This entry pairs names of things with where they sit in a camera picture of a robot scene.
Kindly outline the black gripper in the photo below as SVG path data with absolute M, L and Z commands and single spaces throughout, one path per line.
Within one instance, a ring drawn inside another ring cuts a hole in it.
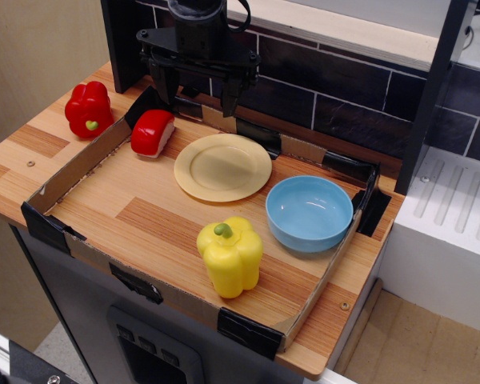
M 174 25 L 137 32 L 141 61 L 166 104 L 174 102 L 180 73 L 185 72 L 223 80 L 222 114 L 224 118 L 234 115 L 242 87 L 257 82 L 261 63 L 258 54 L 234 39 L 251 24 L 249 3 L 240 4 L 245 20 L 232 27 L 226 1 L 168 1 Z

